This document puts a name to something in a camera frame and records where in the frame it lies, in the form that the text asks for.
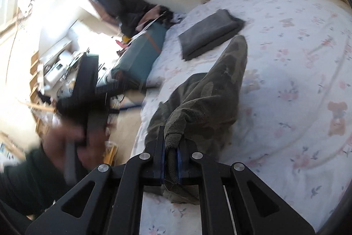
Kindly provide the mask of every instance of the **human hand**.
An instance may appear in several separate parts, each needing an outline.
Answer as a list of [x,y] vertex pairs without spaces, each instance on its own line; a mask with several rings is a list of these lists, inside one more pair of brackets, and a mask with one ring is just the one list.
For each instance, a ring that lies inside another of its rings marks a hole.
[[[96,130],[87,135],[87,145],[77,148],[78,158],[82,165],[92,170],[103,163],[105,141],[109,139],[105,130]],[[67,142],[81,142],[84,140],[82,127],[70,122],[63,122],[57,128],[51,128],[46,133],[43,141],[43,150],[52,164],[61,172],[64,171],[65,147]]]

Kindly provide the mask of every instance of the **mattress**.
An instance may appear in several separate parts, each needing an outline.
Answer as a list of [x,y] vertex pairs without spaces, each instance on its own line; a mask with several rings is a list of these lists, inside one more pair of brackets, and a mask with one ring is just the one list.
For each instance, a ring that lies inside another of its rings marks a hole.
[[[333,213],[352,172],[351,9],[340,0],[211,0],[166,34],[150,80],[132,155],[159,102],[194,73],[207,72],[228,45],[183,61],[178,35],[228,9],[246,21],[248,42],[239,119],[220,162],[245,163],[317,231]],[[140,234],[201,234],[199,206],[145,194]]]

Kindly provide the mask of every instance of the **orange strap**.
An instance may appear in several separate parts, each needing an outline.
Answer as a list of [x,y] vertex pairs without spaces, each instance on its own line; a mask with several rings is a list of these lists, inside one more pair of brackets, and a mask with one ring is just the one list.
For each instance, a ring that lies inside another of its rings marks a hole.
[[147,37],[149,42],[152,44],[152,46],[154,47],[155,51],[160,54],[161,53],[160,48],[156,45],[156,43],[154,42],[154,39],[152,39],[152,37],[149,35],[149,33],[145,32],[144,35],[145,35],[145,37]]

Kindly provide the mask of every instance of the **folded gray cloth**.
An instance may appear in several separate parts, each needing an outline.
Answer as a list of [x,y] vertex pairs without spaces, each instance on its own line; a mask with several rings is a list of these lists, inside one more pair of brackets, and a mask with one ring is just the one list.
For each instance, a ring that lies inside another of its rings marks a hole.
[[208,73],[194,74],[171,94],[150,120],[145,143],[156,139],[165,125],[165,184],[146,189],[163,194],[173,203],[199,203],[197,186],[180,186],[176,150],[182,135],[197,144],[200,152],[219,157],[229,127],[237,119],[239,93],[247,63],[247,43],[233,38]]
[[183,59],[188,61],[214,49],[235,36],[244,21],[233,17],[226,9],[219,9],[179,35]]

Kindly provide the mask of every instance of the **teddy bear print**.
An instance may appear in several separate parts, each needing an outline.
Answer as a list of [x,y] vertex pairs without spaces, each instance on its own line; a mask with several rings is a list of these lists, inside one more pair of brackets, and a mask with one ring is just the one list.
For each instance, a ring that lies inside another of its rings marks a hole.
[[247,94],[260,89],[258,70],[246,70],[243,76],[243,90]]
[[346,114],[346,110],[348,106],[345,102],[335,103],[329,102],[328,103],[328,110],[332,111],[333,118],[330,121],[330,128],[328,135],[329,137],[333,135],[343,136],[346,131],[346,122],[344,116]]
[[290,26],[295,26],[293,23],[293,18],[287,18],[287,19],[283,19],[280,20],[280,22],[282,22],[282,27],[290,27]]

